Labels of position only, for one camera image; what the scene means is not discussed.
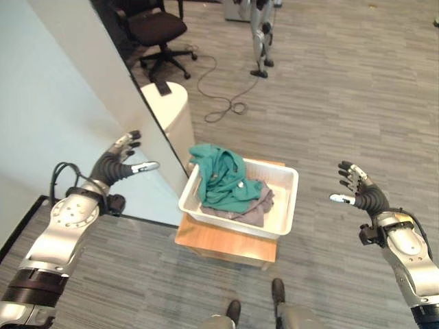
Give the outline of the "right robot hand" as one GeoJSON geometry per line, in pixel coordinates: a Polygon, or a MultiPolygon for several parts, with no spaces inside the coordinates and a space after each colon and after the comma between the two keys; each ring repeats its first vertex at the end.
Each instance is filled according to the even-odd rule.
{"type": "Polygon", "coordinates": [[[343,160],[338,164],[338,168],[338,173],[342,177],[339,183],[353,195],[333,193],[329,196],[332,202],[348,204],[364,210],[371,219],[390,209],[383,191],[357,164],[343,160]]]}

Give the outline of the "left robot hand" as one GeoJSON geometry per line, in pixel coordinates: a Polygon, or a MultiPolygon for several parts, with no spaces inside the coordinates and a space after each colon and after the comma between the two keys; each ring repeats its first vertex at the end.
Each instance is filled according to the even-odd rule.
{"type": "Polygon", "coordinates": [[[124,164],[125,160],[134,155],[134,149],[141,145],[140,138],[139,130],[125,133],[118,138],[94,164],[90,178],[111,187],[116,182],[132,175],[157,170],[160,167],[157,161],[124,164]]]}

